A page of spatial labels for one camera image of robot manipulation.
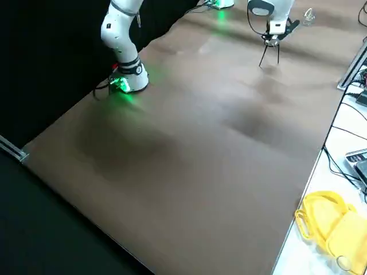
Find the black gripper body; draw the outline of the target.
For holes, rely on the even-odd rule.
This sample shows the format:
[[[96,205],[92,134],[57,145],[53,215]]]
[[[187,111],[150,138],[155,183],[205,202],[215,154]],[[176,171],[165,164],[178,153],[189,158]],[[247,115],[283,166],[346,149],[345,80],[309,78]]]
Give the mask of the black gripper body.
[[[278,36],[278,35],[284,35],[284,39],[291,34],[300,24],[300,20],[296,19],[294,21],[292,21],[290,18],[287,19],[286,24],[285,24],[285,29],[283,33],[280,34],[272,34],[274,39],[274,36]]]

